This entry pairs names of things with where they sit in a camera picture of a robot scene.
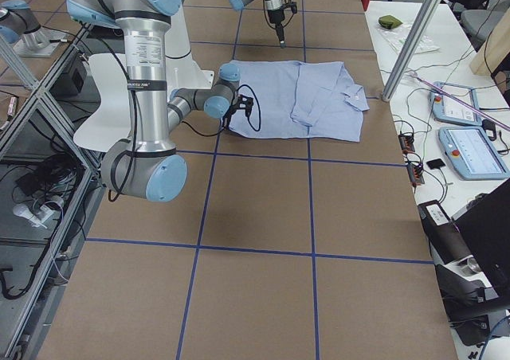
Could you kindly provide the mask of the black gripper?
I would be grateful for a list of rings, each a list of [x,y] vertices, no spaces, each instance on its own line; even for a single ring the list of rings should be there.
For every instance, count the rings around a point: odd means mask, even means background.
[[[293,0],[265,0],[265,11],[268,23],[271,28],[275,28],[279,46],[283,49],[286,47],[284,37],[284,11],[290,9],[292,14],[297,13],[297,3]]]
[[[230,126],[230,122],[232,116],[237,111],[243,111],[245,113],[245,117],[248,121],[248,124],[251,125],[250,116],[253,110],[253,97],[239,95],[237,100],[229,106],[226,114],[222,118],[222,127],[224,129],[228,129]]]

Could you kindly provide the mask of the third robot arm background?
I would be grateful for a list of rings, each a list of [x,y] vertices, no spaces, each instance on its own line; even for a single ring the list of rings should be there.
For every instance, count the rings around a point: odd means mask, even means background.
[[[50,57],[67,36],[63,31],[44,29],[23,0],[1,3],[1,35],[20,57]]]

